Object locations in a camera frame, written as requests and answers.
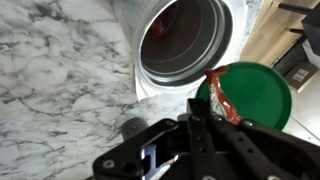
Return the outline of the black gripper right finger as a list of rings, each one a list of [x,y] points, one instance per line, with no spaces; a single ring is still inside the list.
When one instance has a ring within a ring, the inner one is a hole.
[[[254,180],[320,180],[320,147],[253,120],[209,120]]]

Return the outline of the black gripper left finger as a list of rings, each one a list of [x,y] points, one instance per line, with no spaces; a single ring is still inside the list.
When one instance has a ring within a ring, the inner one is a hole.
[[[208,119],[208,104],[189,99],[178,119],[163,119],[98,157],[95,180],[149,180],[169,160],[174,164],[162,180],[219,180]]]

